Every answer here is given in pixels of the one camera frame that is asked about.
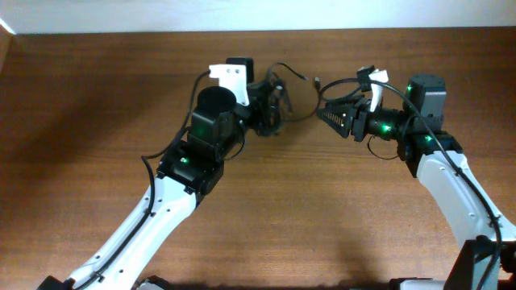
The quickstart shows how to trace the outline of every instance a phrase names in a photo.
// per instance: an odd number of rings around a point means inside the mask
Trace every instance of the wire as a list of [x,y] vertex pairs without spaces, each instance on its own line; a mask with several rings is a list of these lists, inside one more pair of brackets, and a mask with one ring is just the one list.
[[[284,66],[291,73],[293,73],[294,75],[296,75],[297,77],[299,77],[300,79],[302,79],[304,81],[309,81],[310,79],[308,77],[303,76],[301,73],[296,72],[295,70],[293,70],[291,67],[289,67],[285,63],[278,62],[278,63],[275,63],[275,64],[271,65],[270,67],[268,67],[267,72],[265,73],[265,79],[268,80],[268,79],[270,79],[271,76],[274,76],[276,79],[278,79],[280,81],[281,87],[282,87],[281,90],[283,91],[283,93],[286,94],[286,100],[288,100],[287,105],[289,106],[290,109],[292,109],[292,105],[290,104],[290,100],[289,100],[289,97],[288,97],[288,92],[286,90],[285,83],[281,81],[280,77],[275,72],[273,72],[274,67],[278,66],[278,65]],[[314,81],[314,85],[316,85],[316,82],[318,83],[318,87],[316,86],[316,89],[318,90],[318,88],[320,88],[320,81],[318,80],[317,77],[315,79],[316,80]],[[315,106],[313,111],[311,111],[306,116],[303,116],[303,117],[300,117],[300,118],[295,118],[295,119],[290,119],[290,120],[286,119],[286,120],[283,120],[283,122],[301,122],[301,121],[305,121],[308,118],[314,116],[317,113],[317,109],[321,106],[321,98],[319,97],[318,94],[317,94],[317,96],[318,96],[317,105]]]
[[224,161],[233,160],[234,158],[236,158],[236,156],[238,156],[238,155],[240,155],[240,153],[242,153],[243,148],[245,147],[247,140],[245,138],[245,125],[243,124],[242,121],[239,122],[239,127],[240,127],[240,130],[242,130],[242,137],[243,137],[242,146],[240,146],[240,149],[232,157],[225,158]]
[[154,206],[154,199],[156,196],[156,186],[154,184],[154,173],[152,172],[151,165],[148,163],[147,158],[145,156],[142,156],[142,161],[145,164],[145,168],[148,172],[148,177],[151,182],[151,196],[148,202],[148,207],[144,212],[144,215],[139,220],[138,224],[132,229],[132,231],[129,233],[128,236],[123,240],[123,242],[120,244],[120,246],[116,249],[116,251],[111,255],[111,257],[96,271],[94,271],[91,275],[91,277],[84,282],[81,286],[75,288],[75,290],[82,290],[86,287],[90,286],[96,279],[102,278],[102,273],[116,260],[116,258],[120,255],[120,253],[123,251],[125,246],[131,241],[131,239],[138,233],[139,229],[144,225],[145,221],[147,221],[147,218],[151,215],[152,207]]
[[205,72],[201,73],[201,75],[199,77],[197,77],[197,79],[195,80],[195,83],[193,84],[192,95],[190,96],[190,104],[189,104],[189,108],[188,108],[188,113],[186,113],[185,121],[183,121],[183,124],[181,125],[181,129],[179,129],[179,131],[176,133],[176,135],[174,136],[174,139],[172,139],[172,141],[169,143],[169,145],[167,147],[165,147],[163,150],[159,151],[156,154],[146,156],[147,159],[155,159],[155,158],[160,157],[169,148],[176,146],[179,143],[179,141],[181,141],[181,138],[185,134],[186,123],[188,122],[188,120],[190,119],[190,115],[192,114],[192,107],[194,106],[194,99],[195,99],[195,91],[197,90],[199,81],[201,81],[201,79],[203,77],[205,77],[209,74],[210,74],[210,71],[205,71]]
[[242,146],[240,146],[240,149],[232,157],[225,158],[224,161],[231,161],[234,158],[236,158],[236,156],[240,155],[240,153],[242,153],[242,151],[243,151],[243,148],[245,147],[246,142],[247,142],[246,138],[243,137]]
[[412,114],[411,116],[409,116],[408,119],[406,119],[406,122],[405,122],[405,125],[403,126],[403,130],[402,130],[402,136],[401,138],[405,138],[405,134],[406,134],[406,129],[409,127],[409,123],[410,123],[410,120],[412,120],[416,115]]
[[307,120],[308,118],[314,116],[317,113],[317,110],[321,106],[321,101],[322,101],[321,93],[319,92],[319,89],[321,88],[321,81],[319,80],[318,77],[316,77],[314,79],[314,88],[315,88],[315,90],[317,92],[317,105],[315,105],[314,110],[310,114],[307,114],[304,117],[300,117],[300,118],[296,118],[296,119],[292,119],[292,120],[285,120],[284,122],[301,122],[301,121],[305,121],[305,120]]
[[[432,137],[432,139],[435,141],[435,143],[437,144],[437,147],[439,148],[439,150],[441,151],[441,153],[443,153],[443,156],[444,156],[444,159],[446,159],[446,161],[450,164],[451,168],[453,168],[453,170],[456,172],[456,175],[457,176],[460,176],[464,182],[466,182],[466,184],[469,186],[469,188],[475,193],[476,197],[478,197],[478,199],[480,200],[481,204],[484,206],[484,209],[485,211],[487,212],[488,216],[489,216],[489,219],[490,219],[490,222],[491,222],[491,226],[493,227],[494,229],[494,233],[496,235],[496,247],[495,247],[495,250],[494,250],[494,253],[493,255],[491,256],[491,260],[489,261],[485,271],[484,271],[484,274],[482,274],[482,277],[480,279],[480,281],[478,282],[478,285],[476,287],[476,290],[481,290],[483,289],[484,285],[485,285],[485,282],[487,281],[487,279],[489,278],[489,274],[491,273],[491,271],[494,269],[495,265],[496,265],[496,262],[498,260],[498,258],[500,257],[500,252],[501,252],[501,247],[502,247],[502,241],[501,241],[501,231],[500,231],[500,225],[498,224],[498,217],[496,217],[494,215],[494,212],[493,210],[491,209],[491,207],[489,206],[487,200],[484,198],[484,196],[482,195],[482,193],[480,192],[480,190],[475,186],[475,184],[473,182],[471,182],[471,180],[468,178],[468,176],[466,176],[464,174],[464,172],[462,171],[462,168],[458,167],[457,164],[455,164],[455,162],[453,162],[452,158],[450,157],[450,155],[448,153],[446,153],[446,151],[444,150],[443,148],[443,145],[441,145],[441,143],[439,142],[439,140],[435,137],[435,134],[434,132],[432,131],[432,129],[428,126],[427,122],[425,122],[425,119],[424,117],[421,115],[421,112],[419,112],[419,110],[416,108],[416,106],[410,101],[410,99],[404,94],[402,93],[399,89],[396,89],[394,88],[392,85],[390,84],[387,84],[387,83],[383,83],[381,81],[375,81],[375,80],[370,80],[372,84],[374,85],[379,85],[381,87],[384,87],[392,92],[394,92],[395,94],[397,94],[401,99],[403,99],[403,101],[414,111],[415,113],[415,116],[420,118],[421,121],[422,121],[422,124],[425,126],[425,129],[427,130],[427,133],[430,137]],[[357,78],[354,78],[354,77],[350,77],[350,78],[346,78],[346,79],[341,79],[341,80],[337,80],[337,81],[332,81],[330,84],[328,85],[325,85],[322,89],[321,89],[321,95],[323,95],[323,93],[328,90],[329,88],[335,86],[335,85],[339,85],[339,84],[347,84],[347,83],[360,83],[359,80]]]
[[345,101],[349,101],[349,99],[351,99],[355,93],[358,93],[358,91],[360,91],[360,87],[354,89],[352,92],[350,92],[349,94],[343,96],[343,97],[337,97],[337,98],[334,98],[334,99],[328,99],[328,98],[325,98],[325,97],[321,97],[323,101],[325,102],[329,102],[329,103],[334,103],[334,102],[345,102]]
[[291,67],[289,67],[287,64],[284,64],[284,63],[275,63],[271,66],[268,67],[267,69],[267,72],[265,73],[265,79],[268,80],[270,77],[271,77],[271,74],[273,74],[273,68],[277,65],[281,65],[281,66],[284,66],[286,67],[291,73],[295,74],[297,77],[299,77],[300,79],[304,80],[304,81],[308,81],[309,78],[308,77],[305,77],[303,76],[301,73],[299,72],[296,72],[295,70],[293,70]]
[[381,157],[381,156],[378,156],[376,155],[372,150],[371,150],[371,146],[369,145],[371,143],[371,139],[375,138],[374,135],[371,135],[371,137],[369,137],[369,140],[368,140],[368,150],[369,152],[371,152],[371,154],[373,154],[374,156],[380,158],[381,160],[395,160],[398,155],[394,156],[394,157]]

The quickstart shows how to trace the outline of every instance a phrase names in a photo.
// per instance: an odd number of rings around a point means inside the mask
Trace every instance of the white plastic mount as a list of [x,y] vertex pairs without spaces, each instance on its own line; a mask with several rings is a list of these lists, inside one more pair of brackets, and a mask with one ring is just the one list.
[[229,89],[236,97],[236,102],[249,106],[248,76],[245,65],[213,64],[210,65],[210,77],[218,78],[218,85]]
[[[386,70],[379,70],[375,69],[373,72],[369,74],[369,78],[373,81],[381,81],[383,83],[386,83],[389,81],[389,76],[387,76]],[[375,84],[371,84],[371,105],[369,107],[370,112],[374,112],[374,110],[377,109],[378,104],[380,104],[381,101],[381,93],[383,91],[383,87]]]

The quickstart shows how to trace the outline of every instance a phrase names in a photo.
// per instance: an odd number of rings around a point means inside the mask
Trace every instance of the wooden table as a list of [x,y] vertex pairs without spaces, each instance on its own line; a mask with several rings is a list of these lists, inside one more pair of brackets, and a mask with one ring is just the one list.
[[[514,28],[21,35],[0,77],[0,288],[65,279],[110,237],[148,186],[139,156],[168,143],[195,77],[228,56],[254,57],[257,80],[276,61],[323,84],[368,64],[387,68],[399,88],[414,73],[444,77],[444,129],[516,222]],[[309,112],[310,84],[278,72],[296,115]],[[385,105],[401,101],[387,93]],[[372,146],[395,154],[395,142]],[[312,118],[276,137],[250,132],[142,277],[252,286],[446,279],[458,253],[403,162],[377,159]]]

